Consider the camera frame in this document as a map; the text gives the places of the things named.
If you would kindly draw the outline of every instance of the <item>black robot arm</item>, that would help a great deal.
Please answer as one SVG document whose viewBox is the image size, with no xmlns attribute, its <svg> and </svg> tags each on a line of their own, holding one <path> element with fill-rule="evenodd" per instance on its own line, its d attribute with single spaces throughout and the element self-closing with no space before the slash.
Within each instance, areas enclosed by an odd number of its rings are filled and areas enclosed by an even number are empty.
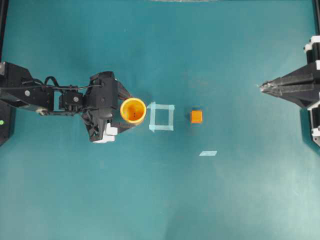
<svg viewBox="0 0 320 240">
<path fill-rule="evenodd" d="M 55 93 L 60 94 L 59 110 L 54 110 Z M 130 124 L 113 122 L 118 101 L 130 97 L 131 94 L 115 79 L 111 71 L 100 72 L 90 77 L 87 86 L 60 86 L 53 76 L 47 77 L 42 82 L 33 78 L 26 68 L 8 62 L 0 63 L 2 105 L 33 111 L 41 116 L 79 114 L 91 142 L 114 141 L 116 134 L 133 127 Z M 2 118 L 8 118 L 8 114 L 2 113 Z"/>
</svg>

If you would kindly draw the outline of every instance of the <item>yellow cup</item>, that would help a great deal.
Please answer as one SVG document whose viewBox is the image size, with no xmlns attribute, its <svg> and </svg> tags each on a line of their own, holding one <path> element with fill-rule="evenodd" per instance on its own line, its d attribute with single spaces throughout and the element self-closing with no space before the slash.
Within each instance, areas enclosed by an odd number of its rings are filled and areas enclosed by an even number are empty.
<svg viewBox="0 0 320 240">
<path fill-rule="evenodd" d="M 139 125 L 144 121 L 146 113 L 145 103 L 135 97 L 125 100 L 120 107 L 121 117 L 129 124 Z"/>
</svg>

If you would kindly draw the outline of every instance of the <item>small orange block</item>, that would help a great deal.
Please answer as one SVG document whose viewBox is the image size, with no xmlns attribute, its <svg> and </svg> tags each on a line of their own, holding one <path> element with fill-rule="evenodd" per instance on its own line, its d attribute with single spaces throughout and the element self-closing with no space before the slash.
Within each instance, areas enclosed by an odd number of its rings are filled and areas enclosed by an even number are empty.
<svg viewBox="0 0 320 240">
<path fill-rule="evenodd" d="M 192 124 L 202 124 L 202 111 L 193 110 L 190 114 L 190 118 Z"/>
</svg>

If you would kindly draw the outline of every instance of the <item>teal table surface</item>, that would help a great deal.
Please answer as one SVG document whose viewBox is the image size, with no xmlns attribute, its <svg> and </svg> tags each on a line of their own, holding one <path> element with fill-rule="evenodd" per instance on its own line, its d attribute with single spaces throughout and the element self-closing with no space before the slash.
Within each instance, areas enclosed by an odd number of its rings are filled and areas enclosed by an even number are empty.
<svg viewBox="0 0 320 240">
<path fill-rule="evenodd" d="M 17 110 L 0 148 L 1 240 L 320 238 L 306 113 L 258 88 L 306 64 L 311 0 L 11 0 L 5 31 L 2 60 L 34 78 L 85 86 L 113 71 L 175 110 L 174 131 L 149 130 L 148 109 L 107 144 L 79 116 Z"/>
</svg>

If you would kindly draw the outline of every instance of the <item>tape strip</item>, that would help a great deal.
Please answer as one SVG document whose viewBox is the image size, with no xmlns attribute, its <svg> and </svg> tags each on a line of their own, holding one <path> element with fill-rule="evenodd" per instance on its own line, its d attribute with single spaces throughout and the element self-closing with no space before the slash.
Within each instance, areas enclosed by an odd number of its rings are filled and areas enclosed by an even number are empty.
<svg viewBox="0 0 320 240">
<path fill-rule="evenodd" d="M 199 156 L 200 157 L 211 157 L 211 156 L 217 155 L 217 152 L 218 151 L 202 151 Z"/>
<path fill-rule="evenodd" d="M 174 130 L 174 110 L 175 105 L 164 105 L 164 104 L 156 104 L 156 102 L 152 102 L 147 106 L 147 109 L 150 109 L 150 124 L 149 129 L 152 132 L 155 130 L 160 131 L 173 131 Z M 168 125 L 156 125 L 156 109 L 159 110 L 168 110 Z"/>
</svg>

